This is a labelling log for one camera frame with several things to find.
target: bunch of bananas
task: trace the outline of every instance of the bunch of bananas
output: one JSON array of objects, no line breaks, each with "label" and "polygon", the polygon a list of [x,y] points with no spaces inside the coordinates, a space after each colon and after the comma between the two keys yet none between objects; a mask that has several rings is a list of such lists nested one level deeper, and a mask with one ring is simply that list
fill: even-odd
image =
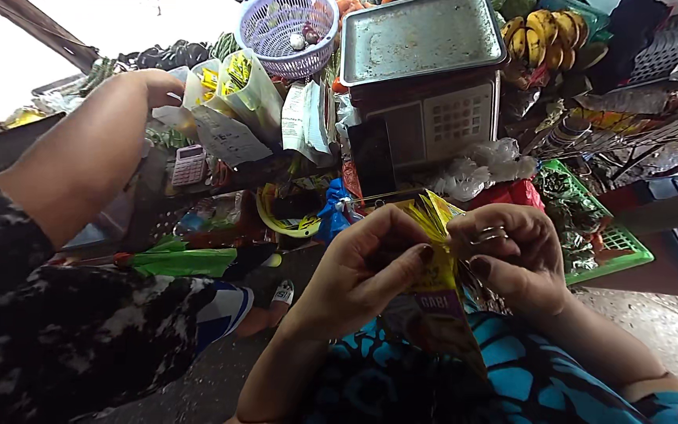
[{"label": "bunch of bananas", "polygon": [[576,51],[588,41],[588,24],[573,11],[534,11],[517,16],[501,28],[512,60],[526,59],[530,68],[547,62],[550,70],[574,66]]}]

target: green plastic crate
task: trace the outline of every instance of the green plastic crate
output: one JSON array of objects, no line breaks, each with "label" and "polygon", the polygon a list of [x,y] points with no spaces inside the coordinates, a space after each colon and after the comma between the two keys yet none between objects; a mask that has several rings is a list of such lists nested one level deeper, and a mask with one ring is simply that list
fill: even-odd
[{"label": "green plastic crate", "polygon": [[[543,168],[558,170],[569,174],[572,178],[572,188],[574,188],[581,196],[589,198],[604,213],[612,216],[609,210],[600,204],[598,199],[595,198],[595,196],[593,196],[589,190],[582,185],[582,182],[580,182],[580,180],[577,179],[577,177],[575,177],[574,174],[572,174],[558,159],[545,162],[543,164]],[[565,278],[567,280],[567,285],[579,283],[580,281],[587,281],[591,278],[600,277],[601,275],[608,275],[613,272],[622,271],[624,269],[629,269],[633,266],[643,265],[644,263],[651,262],[655,259],[653,254],[650,253],[650,250],[645,248],[645,246],[640,243],[640,240],[637,240],[635,236],[632,236],[632,233],[630,233],[623,226],[612,223],[606,229],[604,229],[600,235],[603,237],[603,243],[608,248],[629,249],[633,250],[634,253],[608,260],[604,265],[599,265],[596,269],[566,274]]]}]

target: pink calculator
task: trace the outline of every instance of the pink calculator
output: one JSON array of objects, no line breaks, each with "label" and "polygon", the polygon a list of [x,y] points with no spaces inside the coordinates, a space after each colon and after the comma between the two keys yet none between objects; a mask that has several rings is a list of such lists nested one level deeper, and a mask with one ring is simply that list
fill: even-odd
[{"label": "pink calculator", "polygon": [[206,166],[206,150],[200,144],[178,149],[172,186],[186,186],[202,181],[206,176]]}]

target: sky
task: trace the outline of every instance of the sky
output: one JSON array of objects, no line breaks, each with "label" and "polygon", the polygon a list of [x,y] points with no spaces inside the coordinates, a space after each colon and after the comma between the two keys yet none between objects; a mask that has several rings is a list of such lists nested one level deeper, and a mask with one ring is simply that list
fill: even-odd
[{"label": "sky", "polygon": [[[165,48],[179,39],[215,42],[240,19],[234,0],[31,0],[99,54]],[[0,119],[31,104],[34,88],[79,73],[50,48],[0,15]]]}]

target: purple label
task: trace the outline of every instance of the purple label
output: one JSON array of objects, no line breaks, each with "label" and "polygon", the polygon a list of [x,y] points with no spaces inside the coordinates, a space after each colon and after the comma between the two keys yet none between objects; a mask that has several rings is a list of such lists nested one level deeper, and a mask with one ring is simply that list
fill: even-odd
[{"label": "purple label", "polygon": [[457,292],[453,290],[417,292],[415,299],[425,313],[465,318],[465,311],[459,303]]}]

